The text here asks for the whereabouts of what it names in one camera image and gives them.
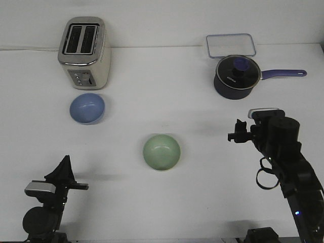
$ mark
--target purple lid knob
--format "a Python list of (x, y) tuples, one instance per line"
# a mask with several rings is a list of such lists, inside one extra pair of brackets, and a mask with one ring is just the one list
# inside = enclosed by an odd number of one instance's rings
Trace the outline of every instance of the purple lid knob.
[(249, 60), (245, 57), (236, 57), (233, 64), (234, 67), (239, 71), (246, 71), (250, 68)]

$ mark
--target blue bowl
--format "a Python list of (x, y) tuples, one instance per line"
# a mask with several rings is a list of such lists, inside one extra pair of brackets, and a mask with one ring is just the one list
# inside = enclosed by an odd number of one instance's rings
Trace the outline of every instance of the blue bowl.
[(105, 102), (97, 94), (85, 93), (76, 97), (70, 105), (70, 115), (78, 123), (97, 123), (105, 112)]

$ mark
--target clear plastic container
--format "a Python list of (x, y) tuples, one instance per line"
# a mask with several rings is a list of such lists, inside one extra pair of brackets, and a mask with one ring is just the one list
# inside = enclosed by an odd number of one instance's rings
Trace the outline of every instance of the clear plastic container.
[(257, 51), (250, 34), (214, 34), (206, 36), (210, 58), (222, 58), (228, 55), (253, 57)]

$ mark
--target white wall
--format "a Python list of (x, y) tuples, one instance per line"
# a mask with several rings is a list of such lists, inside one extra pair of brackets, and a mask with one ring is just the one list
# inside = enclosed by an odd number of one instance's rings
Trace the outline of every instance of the white wall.
[(324, 40), (323, 0), (1, 0), (0, 47), (58, 47), (76, 16), (105, 20), (113, 47), (196, 46), (207, 34), (257, 44)]

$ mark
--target chrome toaster top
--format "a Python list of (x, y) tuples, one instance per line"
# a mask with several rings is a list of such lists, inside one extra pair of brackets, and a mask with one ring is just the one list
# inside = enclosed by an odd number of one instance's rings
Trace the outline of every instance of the chrome toaster top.
[(72, 86), (97, 90), (105, 86), (111, 50), (105, 23), (97, 17), (76, 17), (64, 29), (58, 60)]

